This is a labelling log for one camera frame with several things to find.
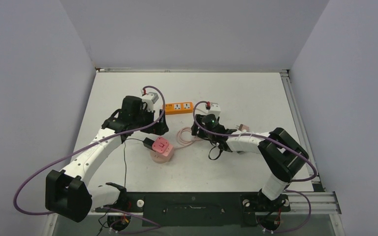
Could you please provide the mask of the black power adapter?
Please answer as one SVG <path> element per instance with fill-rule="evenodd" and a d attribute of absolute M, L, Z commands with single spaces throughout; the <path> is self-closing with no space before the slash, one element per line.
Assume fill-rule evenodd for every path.
<path fill-rule="evenodd" d="M 148 148 L 149 150 L 154 150 L 153 145 L 155 143 L 155 140 L 152 140 L 150 138 L 145 138 L 143 140 L 144 147 Z"/>

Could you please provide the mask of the pink round socket base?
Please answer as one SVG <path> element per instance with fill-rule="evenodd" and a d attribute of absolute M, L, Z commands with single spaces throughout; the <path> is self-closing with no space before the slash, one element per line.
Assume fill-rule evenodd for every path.
<path fill-rule="evenodd" d="M 167 139 L 158 137 L 152 145 L 151 158 L 156 163 L 166 163 L 172 158 L 174 150 L 174 146 Z"/>

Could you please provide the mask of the orange power strip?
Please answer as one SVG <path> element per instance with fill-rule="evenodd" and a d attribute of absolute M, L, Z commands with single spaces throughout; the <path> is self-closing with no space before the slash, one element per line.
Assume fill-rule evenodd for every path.
<path fill-rule="evenodd" d="M 166 115 L 179 115 L 192 113 L 194 105 L 192 102 L 167 103 L 165 106 Z"/>

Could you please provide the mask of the pink brown small charger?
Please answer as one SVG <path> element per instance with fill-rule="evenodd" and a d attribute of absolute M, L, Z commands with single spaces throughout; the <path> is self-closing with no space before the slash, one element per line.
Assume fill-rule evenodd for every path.
<path fill-rule="evenodd" d="M 240 124 L 236 126 L 237 130 L 242 131 L 242 132 L 249 132 L 250 128 L 245 125 L 245 124 Z"/>

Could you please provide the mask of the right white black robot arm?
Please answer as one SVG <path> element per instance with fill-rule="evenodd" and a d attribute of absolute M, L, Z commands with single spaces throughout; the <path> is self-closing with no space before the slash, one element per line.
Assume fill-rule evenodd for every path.
<path fill-rule="evenodd" d="M 272 210 L 278 204 L 281 193 L 309 163 L 307 152 L 280 127 L 269 133 L 252 133 L 225 128 L 213 114 L 196 114 L 191 133 L 209 141 L 220 152 L 256 153 L 264 158 L 271 171 L 258 197 L 259 206 L 264 210 Z"/>

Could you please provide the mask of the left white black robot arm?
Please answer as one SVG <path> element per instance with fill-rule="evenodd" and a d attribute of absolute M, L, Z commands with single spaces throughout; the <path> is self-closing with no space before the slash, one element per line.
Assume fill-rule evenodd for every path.
<path fill-rule="evenodd" d="M 60 171 L 46 177 L 45 207 L 75 222 L 81 222 L 92 209 L 109 206 L 122 211 L 127 205 L 126 188 L 107 182 L 89 188 L 89 182 L 106 158 L 136 131 L 163 135 L 168 132 L 165 110 L 155 118 L 158 93 L 126 96 L 121 108 L 107 118 L 90 144 Z"/>

